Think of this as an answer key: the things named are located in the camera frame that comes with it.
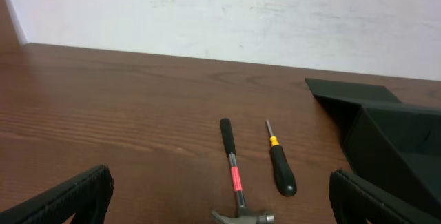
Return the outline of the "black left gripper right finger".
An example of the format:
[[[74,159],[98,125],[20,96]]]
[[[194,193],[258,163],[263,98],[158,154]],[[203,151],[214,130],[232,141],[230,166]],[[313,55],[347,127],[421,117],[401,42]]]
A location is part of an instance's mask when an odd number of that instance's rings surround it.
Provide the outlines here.
[[[330,174],[329,200],[338,224],[440,224],[440,219],[346,170]]]

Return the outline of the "small claw hammer black grip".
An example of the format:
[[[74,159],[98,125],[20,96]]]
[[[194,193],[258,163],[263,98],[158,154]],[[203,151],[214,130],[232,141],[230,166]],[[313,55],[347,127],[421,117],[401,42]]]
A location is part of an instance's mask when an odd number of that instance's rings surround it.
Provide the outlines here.
[[[229,159],[230,173],[232,176],[232,185],[233,185],[234,193],[236,195],[237,216],[228,217],[219,214],[215,210],[212,210],[211,211],[212,218],[217,223],[222,223],[222,224],[241,224],[241,223],[274,224],[275,216],[272,213],[267,212],[267,213],[257,214],[252,212],[246,206],[242,181],[240,178],[240,171],[238,169],[238,164],[236,160],[236,148],[234,142],[234,135],[232,132],[231,121],[226,118],[221,119],[220,130],[223,139],[223,145],[225,148],[225,153],[227,155],[227,158]]]

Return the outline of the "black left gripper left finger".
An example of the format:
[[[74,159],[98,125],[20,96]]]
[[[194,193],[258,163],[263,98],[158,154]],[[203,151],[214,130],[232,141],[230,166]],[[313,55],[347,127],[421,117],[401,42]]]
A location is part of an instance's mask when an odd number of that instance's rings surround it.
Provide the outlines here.
[[[113,195],[109,167],[97,165],[71,179],[1,212],[1,222],[103,224]]]

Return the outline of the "black yellow screwdriver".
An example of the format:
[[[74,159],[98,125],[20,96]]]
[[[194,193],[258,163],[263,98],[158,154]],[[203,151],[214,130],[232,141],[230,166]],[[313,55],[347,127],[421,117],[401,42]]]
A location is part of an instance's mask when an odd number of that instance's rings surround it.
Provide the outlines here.
[[[287,162],[283,147],[278,142],[269,120],[265,121],[269,132],[270,156],[273,165],[274,180],[280,194],[285,197],[294,196],[297,193],[297,185],[294,174]]]

